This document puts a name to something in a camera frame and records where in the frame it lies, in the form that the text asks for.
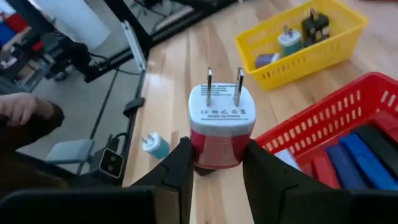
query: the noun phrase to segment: red basket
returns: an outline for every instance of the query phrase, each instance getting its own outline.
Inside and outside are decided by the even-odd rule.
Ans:
[[[313,176],[311,160],[325,154],[326,146],[336,144],[353,127],[368,122],[378,111],[387,111],[397,118],[397,96],[397,81],[378,72],[367,73],[256,141],[272,154],[290,149],[302,170]]]

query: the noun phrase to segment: yellow plastic basket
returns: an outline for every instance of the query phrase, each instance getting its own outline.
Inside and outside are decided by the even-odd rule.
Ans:
[[[330,38],[306,49],[255,68],[258,55],[281,52],[278,35],[283,26],[302,31],[301,21],[310,8],[324,13],[330,21]],[[338,0],[312,0],[280,13],[236,38],[246,72],[265,90],[271,90],[330,65],[349,59],[368,20]]]

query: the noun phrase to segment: gray floor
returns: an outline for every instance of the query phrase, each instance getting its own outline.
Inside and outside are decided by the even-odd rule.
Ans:
[[[89,1],[89,5],[111,29],[111,35],[106,42],[93,53],[109,57],[127,47],[127,40],[121,25],[107,5],[103,1]],[[139,7],[135,7],[132,11],[137,14]],[[167,10],[160,6],[157,7],[157,10],[167,13]],[[148,31],[151,31],[154,24],[160,19],[160,16],[151,12],[148,12],[146,16],[141,13],[139,17],[142,25]],[[138,72],[132,60],[122,65],[121,69]],[[34,94],[60,105],[66,118],[62,127],[37,142],[23,147],[20,151],[43,159],[47,156],[52,146],[58,142],[88,138],[95,125],[113,75],[114,71],[110,71],[91,83],[85,83],[82,74],[74,71],[64,82],[41,81],[34,90]],[[123,116],[122,111],[125,104],[133,99],[137,90],[138,79],[139,77],[134,75],[118,74],[103,118],[94,137],[96,142],[95,150],[101,149],[106,144],[109,134],[125,132],[128,119]],[[66,166],[65,168],[75,170],[76,166]]]

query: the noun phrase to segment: power adapter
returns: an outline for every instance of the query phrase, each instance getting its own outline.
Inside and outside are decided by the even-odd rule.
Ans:
[[[243,86],[243,70],[235,84],[197,85],[188,100],[195,164],[205,169],[227,169],[242,162],[256,121],[256,106]]]

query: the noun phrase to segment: sleeve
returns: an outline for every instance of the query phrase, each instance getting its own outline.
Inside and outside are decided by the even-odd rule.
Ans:
[[[53,107],[54,112],[49,119],[33,115],[26,125],[0,130],[0,156],[10,154],[20,147],[36,142],[61,126],[64,119],[63,112],[59,106],[53,104]]]

